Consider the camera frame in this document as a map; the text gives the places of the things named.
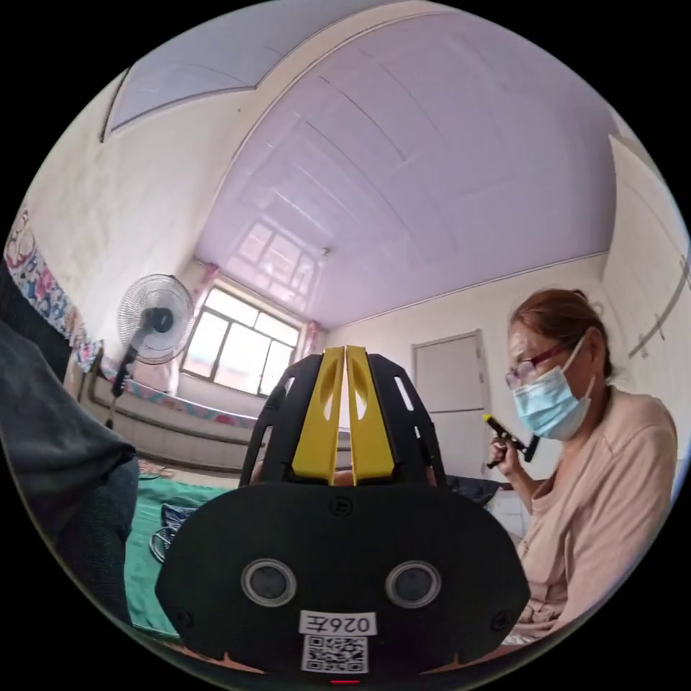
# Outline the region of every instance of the ceiling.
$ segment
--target ceiling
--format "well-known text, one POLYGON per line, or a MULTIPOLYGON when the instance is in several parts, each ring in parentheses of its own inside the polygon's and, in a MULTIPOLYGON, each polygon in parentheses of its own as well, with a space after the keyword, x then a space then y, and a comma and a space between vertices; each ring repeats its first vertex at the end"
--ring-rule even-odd
POLYGON ((603 252, 615 132, 605 101, 523 38, 463 12, 406 19, 278 101, 196 256, 335 328, 603 252))
POLYGON ((271 0, 195 27, 132 67, 110 130, 195 96, 251 89, 310 36, 351 14, 393 1, 271 0))

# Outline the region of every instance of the person's leg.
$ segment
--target person's leg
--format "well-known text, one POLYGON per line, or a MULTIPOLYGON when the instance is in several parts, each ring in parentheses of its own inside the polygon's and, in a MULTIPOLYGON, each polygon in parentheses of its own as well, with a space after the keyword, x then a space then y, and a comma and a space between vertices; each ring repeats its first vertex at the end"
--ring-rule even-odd
POLYGON ((19 489, 51 543, 135 449, 63 388, 37 346, 0 321, 0 430, 19 489))
POLYGON ((96 601, 132 625, 125 592, 125 545, 137 500, 137 460, 115 469, 83 501, 60 532, 55 549, 96 601))

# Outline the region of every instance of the window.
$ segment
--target window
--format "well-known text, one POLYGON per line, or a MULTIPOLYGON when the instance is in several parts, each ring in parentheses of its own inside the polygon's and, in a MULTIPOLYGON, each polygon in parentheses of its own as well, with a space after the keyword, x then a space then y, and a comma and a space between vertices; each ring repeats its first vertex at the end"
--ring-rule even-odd
POLYGON ((225 268, 238 281, 303 312, 315 289, 317 262, 275 228, 255 223, 225 268))
POLYGON ((182 371, 268 396, 292 362, 299 330, 213 288, 189 341, 182 371))

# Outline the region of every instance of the door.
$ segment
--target door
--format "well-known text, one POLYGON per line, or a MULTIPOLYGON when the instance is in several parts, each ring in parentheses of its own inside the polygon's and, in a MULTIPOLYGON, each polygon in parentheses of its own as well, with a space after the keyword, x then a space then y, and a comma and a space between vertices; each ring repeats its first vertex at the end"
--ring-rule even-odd
POLYGON ((483 477, 489 433, 487 375, 479 332, 413 346, 413 379, 430 414, 446 472, 483 477))

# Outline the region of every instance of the pink shirt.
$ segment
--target pink shirt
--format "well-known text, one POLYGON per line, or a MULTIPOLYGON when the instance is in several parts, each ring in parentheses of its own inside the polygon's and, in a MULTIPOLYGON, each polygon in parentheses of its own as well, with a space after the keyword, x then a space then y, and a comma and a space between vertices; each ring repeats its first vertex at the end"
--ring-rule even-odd
POLYGON ((530 601, 514 635, 539 638, 589 610, 667 515, 677 463, 672 417, 656 398, 610 391, 570 477, 552 490, 552 474, 533 496, 532 521, 518 544, 530 601))

